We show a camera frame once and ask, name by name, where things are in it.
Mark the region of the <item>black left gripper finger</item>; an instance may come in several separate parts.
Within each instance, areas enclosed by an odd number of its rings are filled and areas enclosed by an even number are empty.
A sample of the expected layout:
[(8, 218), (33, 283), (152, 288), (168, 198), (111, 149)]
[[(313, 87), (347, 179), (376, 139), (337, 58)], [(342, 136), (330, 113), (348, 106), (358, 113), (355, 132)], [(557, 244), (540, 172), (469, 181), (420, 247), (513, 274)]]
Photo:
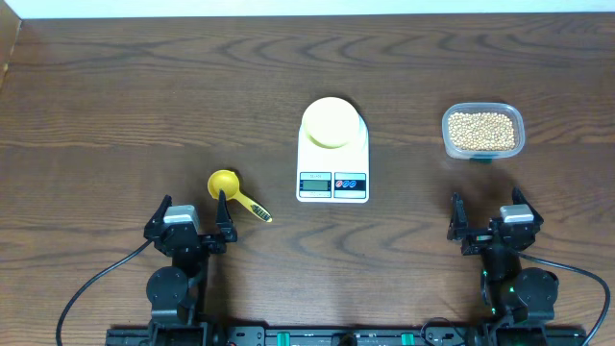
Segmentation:
[(215, 223), (226, 242), (237, 242), (237, 231), (228, 211), (223, 189), (219, 190)]
[(172, 206), (172, 197), (170, 195), (165, 195), (154, 212), (152, 217), (145, 225), (146, 232), (156, 232), (163, 225), (163, 217), (168, 210), (169, 207)]

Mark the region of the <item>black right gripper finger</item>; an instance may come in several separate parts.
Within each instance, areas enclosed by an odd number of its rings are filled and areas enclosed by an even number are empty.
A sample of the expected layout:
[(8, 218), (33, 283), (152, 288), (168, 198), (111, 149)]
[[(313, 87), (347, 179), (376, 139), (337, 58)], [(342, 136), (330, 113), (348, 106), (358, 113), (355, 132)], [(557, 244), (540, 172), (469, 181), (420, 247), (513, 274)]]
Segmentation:
[(452, 197), (453, 212), (447, 232), (448, 240), (462, 240), (469, 232), (464, 202), (457, 193)]
[(542, 215), (531, 205), (519, 187), (515, 186), (512, 189), (511, 199), (516, 206), (526, 206), (527, 210), (529, 210), (532, 215), (532, 222), (534, 224), (542, 225), (544, 223)]

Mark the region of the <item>yellow measuring scoop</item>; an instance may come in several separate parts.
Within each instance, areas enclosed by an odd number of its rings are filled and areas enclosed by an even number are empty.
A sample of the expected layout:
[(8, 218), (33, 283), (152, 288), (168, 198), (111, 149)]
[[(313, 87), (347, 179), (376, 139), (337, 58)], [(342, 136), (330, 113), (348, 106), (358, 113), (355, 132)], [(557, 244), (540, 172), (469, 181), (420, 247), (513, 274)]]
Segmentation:
[(238, 176), (231, 170), (217, 170), (208, 179), (208, 191), (213, 199), (236, 200), (246, 210), (263, 222), (271, 223), (272, 214), (254, 199), (241, 191)]

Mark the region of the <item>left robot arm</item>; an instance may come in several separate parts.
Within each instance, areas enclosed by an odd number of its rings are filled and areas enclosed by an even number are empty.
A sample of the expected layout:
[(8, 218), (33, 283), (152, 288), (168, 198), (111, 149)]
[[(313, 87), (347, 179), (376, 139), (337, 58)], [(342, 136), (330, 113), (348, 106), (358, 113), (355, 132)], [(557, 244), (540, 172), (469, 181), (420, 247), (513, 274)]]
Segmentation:
[(173, 206), (172, 198), (162, 199), (144, 227), (144, 237), (171, 264), (157, 270), (146, 286), (152, 305), (150, 343), (152, 345), (225, 345), (224, 329), (200, 311), (207, 287), (209, 257), (227, 251), (237, 241), (237, 231), (227, 208), (226, 195), (217, 202), (216, 234), (201, 234), (199, 218), (192, 205)]

